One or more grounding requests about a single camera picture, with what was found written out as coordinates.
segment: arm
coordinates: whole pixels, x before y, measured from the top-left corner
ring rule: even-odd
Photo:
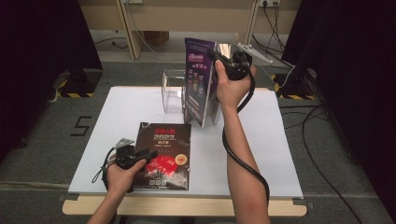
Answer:
[[[259,172],[236,108],[249,90],[250,80],[228,79],[223,64],[216,61],[219,76],[217,90],[224,117],[224,130],[236,156]],[[270,223],[265,188],[262,182],[227,155],[228,185],[237,223]]]
[[[126,191],[131,187],[134,175],[146,164],[146,160],[138,161],[128,170],[121,169],[118,165],[107,167],[108,192],[102,203],[91,216],[88,223],[107,224],[113,218],[117,208],[122,202]]]

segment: book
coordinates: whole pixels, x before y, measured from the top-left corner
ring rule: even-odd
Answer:
[[[185,91],[185,121],[191,117],[204,128],[209,99],[216,97],[217,80],[213,77],[213,61],[207,53],[215,49],[217,43],[196,38],[185,38],[186,45],[186,91]]]
[[[135,151],[148,148],[158,157],[134,177],[140,189],[189,189],[191,125],[141,122]]]

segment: hand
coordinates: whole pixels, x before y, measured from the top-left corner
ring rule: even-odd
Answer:
[[[146,160],[138,161],[128,170],[123,170],[116,164],[107,167],[108,193],[125,195],[134,181],[134,175],[142,169]]]
[[[235,109],[241,100],[248,93],[250,88],[250,77],[246,76],[241,80],[232,81],[228,79],[225,67],[219,60],[215,62],[216,71],[219,77],[217,96],[221,107]],[[250,67],[253,76],[256,75],[256,68]]]

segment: power strip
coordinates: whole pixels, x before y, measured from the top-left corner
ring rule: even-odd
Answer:
[[[267,7],[275,7],[276,4],[279,7],[280,0],[260,0],[259,7],[264,7],[264,1],[267,2]]]

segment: forearm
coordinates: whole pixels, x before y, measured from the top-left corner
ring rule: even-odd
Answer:
[[[259,168],[248,145],[236,110],[222,108],[227,142],[233,153],[257,172]],[[227,175],[238,223],[267,223],[265,188],[257,177],[227,156]]]
[[[99,207],[91,216],[88,223],[104,223],[108,224],[117,211],[125,194],[108,193]]]

